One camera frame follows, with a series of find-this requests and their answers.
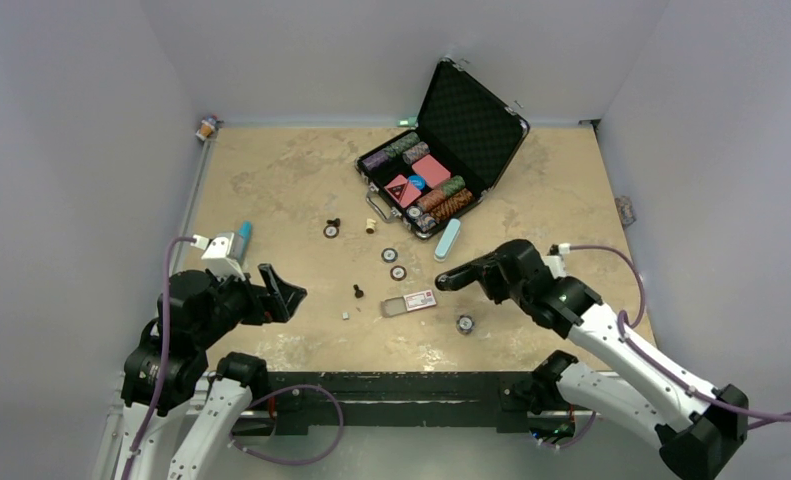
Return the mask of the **light blue stapler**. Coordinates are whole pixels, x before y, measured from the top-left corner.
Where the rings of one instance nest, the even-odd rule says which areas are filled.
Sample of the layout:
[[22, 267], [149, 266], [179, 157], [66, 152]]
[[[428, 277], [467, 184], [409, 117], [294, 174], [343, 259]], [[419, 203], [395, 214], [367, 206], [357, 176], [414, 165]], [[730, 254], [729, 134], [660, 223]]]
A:
[[456, 218], [448, 221], [439, 241], [434, 249], [434, 260], [444, 262], [451, 254], [453, 247], [459, 237], [462, 223]]

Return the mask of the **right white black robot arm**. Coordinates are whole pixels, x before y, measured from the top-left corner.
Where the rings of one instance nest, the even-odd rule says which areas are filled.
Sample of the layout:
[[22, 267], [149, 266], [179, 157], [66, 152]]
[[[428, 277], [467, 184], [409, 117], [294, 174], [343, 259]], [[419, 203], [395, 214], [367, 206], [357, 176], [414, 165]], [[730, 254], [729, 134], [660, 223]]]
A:
[[612, 372], [604, 375], [557, 350], [519, 391], [533, 412], [561, 402], [587, 407], [654, 447], [680, 479], [714, 479], [748, 436], [747, 396], [722, 388], [669, 359], [637, 334], [591, 287], [569, 275], [565, 243], [541, 255], [516, 239], [439, 274], [440, 291], [477, 283], [496, 304], [515, 303], [533, 322], [588, 351]]

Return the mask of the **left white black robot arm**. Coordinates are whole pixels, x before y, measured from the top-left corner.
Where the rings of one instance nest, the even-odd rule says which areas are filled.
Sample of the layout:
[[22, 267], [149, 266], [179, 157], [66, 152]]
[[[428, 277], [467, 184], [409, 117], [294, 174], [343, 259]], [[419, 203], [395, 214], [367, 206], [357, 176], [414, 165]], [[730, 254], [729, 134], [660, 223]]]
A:
[[307, 297], [306, 289], [285, 282], [271, 265], [258, 269], [263, 286], [247, 274], [219, 278], [209, 270], [181, 271], [164, 284], [159, 316], [145, 326], [124, 363], [122, 400], [141, 420], [123, 451], [123, 479], [147, 470], [148, 430], [170, 422], [172, 413], [188, 404], [212, 345], [239, 325], [290, 321]]

